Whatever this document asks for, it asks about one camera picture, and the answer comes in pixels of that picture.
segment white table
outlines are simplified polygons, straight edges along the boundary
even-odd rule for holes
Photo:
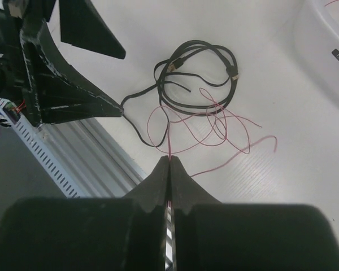
[[[339,240],[339,99],[295,52],[292,26],[303,1],[93,3],[126,49],[126,59],[109,58],[65,44],[60,45],[60,50],[69,63],[117,102],[151,85],[154,65],[187,40],[205,40],[230,48],[238,60],[240,79],[229,108],[263,126],[250,128],[253,142],[274,134],[279,139],[278,150],[273,154],[273,141],[265,141],[254,147],[250,155],[240,155],[226,167],[195,180],[223,202],[316,206],[327,216]],[[203,60],[207,57],[210,56],[199,56],[184,65],[183,71],[202,71],[212,80],[224,78],[224,71],[218,68],[222,66],[216,65],[219,62],[214,60],[206,67]],[[186,83],[193,89],[201,86],[198,81]],[[126,113],[143,134],[157,100],[154,91],[126,105]],[[162,154],[143,145],[123,118],[99,121],[150,173]],[[238,124],[231,124],[234,142],[244,146],[243,132]],[[191,125],[197,127],[199,134],[208,127],[204,119],[194,120]],[[159,138],[165,126],[163,119],[154,119],[153,126],[153,136]],[[173,130],[174,149],[190,140],[184,129]],[[228,146],[198,147],[179,157],[187,171],[195,173],[226,161],[235,152]]]

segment black robotic claw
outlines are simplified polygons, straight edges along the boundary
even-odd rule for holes
[[[339,270],[317,209],[221,204],[177,157],[121,199],[17,202],[0,225],[0,270],[164,270],[167,225],[174,270]]]
[[[123,59],[125,50],[90,0],[60,0],[63,42]],[[20,104],[32,125],[119,117],[122,107],[61,56],[46,22],[55,0],[3,0],[0,97]]]

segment gray floor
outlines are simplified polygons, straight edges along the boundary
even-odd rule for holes
[[[12,129],[0,136],[0,218],[16,200],[30,196],[64,197]]]

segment white plastic bin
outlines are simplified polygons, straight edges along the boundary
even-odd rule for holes
[[[295,46],[309,66],[339,95],[339,24],[330,0],[305,0],[294,27]]]

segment coiled black cable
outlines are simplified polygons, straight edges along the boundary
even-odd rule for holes
[[[187,61],[189,58],[193,57],[194,55],[197,55],[205,50],[211,50],[212,52],[214,52],[219,58],[220,60],[223,62],[223,64],[225,65],[226,68],[226,73],[228,74],[228,78],[221,84],[214,84],[211,82],[208,82],[207,80],[205,80],[203,77],[201,77],[200,75],[197,75],[195,73],[187,73],[187,72],[175,72],[175,70],[177,70],[178,68],[180,68],[185,61]],[[227,58],[221,51],[226,52],[229,55],[229,58]],[[159,75],[158,78],[156,78],[155,74],[156,71],[159,67],[163,66],[163,69]],[[123,101],[121,102],[121,106],[124,107],[124,104],[126,103],[126,101],[128,101],[129,99],[133,99],[133,98],[137,98],[140,97],[142,95],[147,94],[148,92],[150,92],[151,90],[154,90],[155,88],[157,88],[158,91],[158,97],[159,97],[159,104],[162,106],[163,104],[165,104],[166,106],[168,106],[169,108],[182,113],[182,114],[186,114],[186,115],[194,115],[196,114],[196,116],[207,116],[208,114],[217,114],[219,112],[222,111],[222,109],[214,109],[212,112],[208,111],[211,108],[216,108],[216,105],[211,105],[211,106],[196,106],[194,104],[184,104],[184,103],[180,103],[177,102],[173,99],[171,99],[167,93],[166,93],[166,89],[165,89],[165,85],[166,84],[175,84],[183,89],[185,89],[188,92],[191,92],[190,89],[176,83],[173,81],[170,81],[167,79],[168,76],[173,76],[173,75],[181,75],[181,76],[192,76],[192,77],[198,77],[200,78],[203,82],[205,82],[206,84],[208,84],[209,86],[212,86],[214,88],[218,88],[221,86],[224,86],[225,84],[227,84],[229,81],[231,82],[231,87],[229,90],[228,95],[226,96],[226,98],[224,98],[223,100],[221,100],[220,102],[218,102],[218,104],[220,104],[222,107],[226,108],[235,93],[236,90],[236,86],[237,86],[237,79],[238,79],[238,68],[237,68],[237,62],[236,62],[236,58],[233,55],[233,53],[227,49],[224,46],[220,46],[220,45],[212,45],[208,42],[205,41],[188,41],[183,43],[182,45],[180,45],[180,47],[177,48],[177,50],[172,54],[172,56],[169,59],[166,59],[164,61],[159,62],[155,67],[154,67],[154,71],[153,71],[153,76],[154,76],[154,80],[156,81],[156,83],[152,86],[150,86],[149,88],[140,91],[138,93],[134,93],[131,95],[126,96]],[[194,113],[194,112],[190,112],[190,111],[186,111],[185,109],[181,109],[181,108],[188,108],[188,109],[197,109],[197,110],[207,110],[207,112],[203,112],[203,113]],[[170,124],[170,120],[168,118],[167,113],[165,112],[165,110],[162,108],[164,114],[166,115],[167,118],[167,127],[166,130],[164,132],[163,138],[161,140],[161,142],[154,146],[151,145],[149,143],[147,143],[141,133],[139,132],[139,130],[137,129],[137,127],[134,125],[134,123],[132,121],[130,121],[130,119],[123,114],[123,117],[131,124],[131,126],[133,126],[133,128],[135,129],[138,137],[140,138],[140,140],[142,141],[142,143],[144,143],[147,146],[150,147],[159,147],[163,144],[165,138],[166,138],[166,134],[168,131],[168,126]]]

